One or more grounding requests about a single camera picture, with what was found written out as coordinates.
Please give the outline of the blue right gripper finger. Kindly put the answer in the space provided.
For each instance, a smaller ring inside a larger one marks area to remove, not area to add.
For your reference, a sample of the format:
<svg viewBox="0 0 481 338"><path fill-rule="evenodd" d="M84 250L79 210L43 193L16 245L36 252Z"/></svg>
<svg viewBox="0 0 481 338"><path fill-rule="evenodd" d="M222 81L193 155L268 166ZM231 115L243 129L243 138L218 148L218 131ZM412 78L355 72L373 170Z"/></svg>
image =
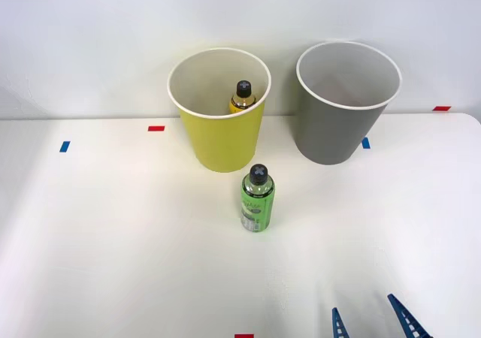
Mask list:
<svg viewBox="0 0 481 338"><path fill-rule="evenodd" d="M388 295L406 338L429 338L429 333L393 294Z"/></svg>
<svg viewBox="0 0 481 338"><path fill-rule="evenodd" d="M332 331L334 338L349 338L349 334L347 333L346 327L342 321L340 313L337 307L333 308L331 311L331 320L332 320Z"/></svg>

